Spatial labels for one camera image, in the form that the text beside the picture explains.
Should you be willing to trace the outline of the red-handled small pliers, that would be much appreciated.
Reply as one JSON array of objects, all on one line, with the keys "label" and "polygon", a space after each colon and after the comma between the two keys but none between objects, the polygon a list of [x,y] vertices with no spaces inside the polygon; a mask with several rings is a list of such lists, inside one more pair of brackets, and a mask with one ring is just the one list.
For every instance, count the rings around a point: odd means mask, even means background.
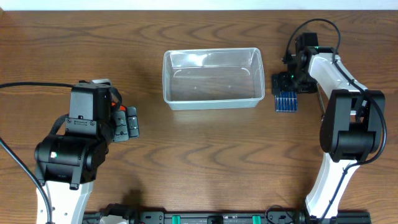
[{"label": "red-handled small pliers", "polygon": [[[113,107],[113,108],[116,107],[116,103],[115,103],[115,102],[112,102],[112,107]],[[124,105],[120,105],[120,106],[119,106],[119,110],[121,110],[121,111],[126,111],[126,107],[125,107]]]}]

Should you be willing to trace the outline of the blue precision screwdriver set case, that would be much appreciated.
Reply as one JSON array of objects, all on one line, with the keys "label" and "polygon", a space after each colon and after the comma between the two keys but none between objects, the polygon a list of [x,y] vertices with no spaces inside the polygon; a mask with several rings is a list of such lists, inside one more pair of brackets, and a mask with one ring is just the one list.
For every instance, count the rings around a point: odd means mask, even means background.
[{"label": "blue precision screwdriver set case", "polygon": [[297,112],[297,93],[294,91],[282,91],[275,95],[275,111],[278,113]]}]

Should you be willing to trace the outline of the silver offset ring wrench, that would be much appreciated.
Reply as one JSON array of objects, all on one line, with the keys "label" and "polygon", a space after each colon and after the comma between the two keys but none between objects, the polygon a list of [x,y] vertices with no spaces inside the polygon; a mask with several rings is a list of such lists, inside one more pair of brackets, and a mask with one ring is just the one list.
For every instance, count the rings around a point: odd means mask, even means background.
[{"label": "silver offset ring wrench", "polygon": [[321,109],[321,112],[322,112],[321,121],[323,121],[323,119],[325,117],[325,111],[326,110],[325,110],[325,106],[324,106],[324,103],[323,103],[322,92],[321,92],[321,87],[320,87],[319,83],[317,83],[317,96],[318,96],[318,100],[319,100],[319,104],[320,104],[320,109]]}]

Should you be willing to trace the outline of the clear plastic storage container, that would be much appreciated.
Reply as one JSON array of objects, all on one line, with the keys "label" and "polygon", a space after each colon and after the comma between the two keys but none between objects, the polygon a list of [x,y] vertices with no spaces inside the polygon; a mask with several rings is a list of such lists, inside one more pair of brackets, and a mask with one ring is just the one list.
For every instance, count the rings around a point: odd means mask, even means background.
[{"label": "clear plastic storage container", "polygon": [[168,50],[162,85],[171,110],[253,108],[266,95],[261,51],[255,47]]}]

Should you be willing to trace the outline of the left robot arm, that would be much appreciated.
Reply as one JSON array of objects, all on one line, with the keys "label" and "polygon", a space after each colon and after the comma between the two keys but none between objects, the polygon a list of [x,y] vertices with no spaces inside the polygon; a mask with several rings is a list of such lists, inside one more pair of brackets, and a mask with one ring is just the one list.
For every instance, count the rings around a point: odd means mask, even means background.
[{"label": "left robot arm", "polygon": [[109,145],[139,137],[137,110],[122,104],[108,79],[80,81],[71,90],[70,111],[59,117],[35,149],[37,223],[81,223],[98,167]]}]

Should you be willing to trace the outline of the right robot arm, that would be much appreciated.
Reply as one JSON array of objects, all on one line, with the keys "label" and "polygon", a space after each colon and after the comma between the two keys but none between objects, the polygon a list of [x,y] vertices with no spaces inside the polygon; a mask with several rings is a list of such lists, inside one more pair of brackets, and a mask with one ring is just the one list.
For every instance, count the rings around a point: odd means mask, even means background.
[{"label": "right robot arm", "polygon": [[384,94],[368,90],[345,69],[333,47],[321,47],[316,33],[295,39],[295,53],[283,58],[287,71],[272,76],[275,110],[293,113],[299,94],[326,95],[320,146],[323,160],[297,223],[338,223],[338,205],[355,171],[372,162],[386,140]]}]

